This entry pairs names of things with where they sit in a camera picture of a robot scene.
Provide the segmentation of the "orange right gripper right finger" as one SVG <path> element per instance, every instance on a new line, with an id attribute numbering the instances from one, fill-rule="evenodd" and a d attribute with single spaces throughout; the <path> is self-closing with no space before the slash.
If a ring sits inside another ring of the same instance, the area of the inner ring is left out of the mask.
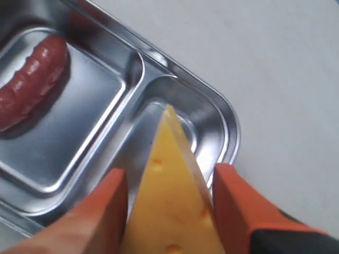
<path id="1" fill-rule="evenodd" d="M 285 215 L 236 169 L 216 164 L 216 222 L 226 253 L 330 253 L 331 236 Z"/>

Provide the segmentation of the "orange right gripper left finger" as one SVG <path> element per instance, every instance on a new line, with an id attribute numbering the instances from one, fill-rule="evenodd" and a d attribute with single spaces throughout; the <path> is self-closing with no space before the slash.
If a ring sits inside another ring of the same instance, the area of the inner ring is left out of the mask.
<path id="1" fill-rule="evenodd" d="M 119 253 L 128 211 L 124 170 L 113 168 L 80 203 L 4 253 Z"/>

